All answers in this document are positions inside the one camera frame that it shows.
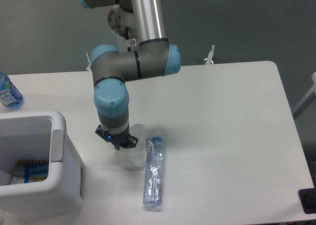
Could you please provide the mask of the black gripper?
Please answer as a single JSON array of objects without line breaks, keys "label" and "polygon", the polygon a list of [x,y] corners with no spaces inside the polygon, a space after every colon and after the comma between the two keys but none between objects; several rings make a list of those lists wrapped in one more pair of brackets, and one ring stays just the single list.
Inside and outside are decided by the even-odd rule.
[{"label": "black gripper", "polygon": [[113,144],[116,150],[120,150],[121,148],[132,149],[135,148],[138,143],[138,138],[129,136],[128,129],[125,129],[118,134],[110,134],[108,131],[103,130],[99,124],[95,133],[104,141]]}]

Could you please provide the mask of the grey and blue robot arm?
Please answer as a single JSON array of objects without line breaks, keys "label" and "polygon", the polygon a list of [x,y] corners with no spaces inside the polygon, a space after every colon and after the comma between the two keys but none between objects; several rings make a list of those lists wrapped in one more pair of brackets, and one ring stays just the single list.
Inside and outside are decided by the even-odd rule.
[{"label": "grey and blue robot arm", "polygon": [[121,52],[112,45],[99,45],[90,54],[94,104],[100,124],[96,134],[115,149],[136,147],[129,131],[129,94],[126,82],[176,74],[181,69],[178,46],[170,44],[164,29],[160,0],[79,0],[85,8],[115,5],[123,13],[124,37],[136,30],[136,48]]}]

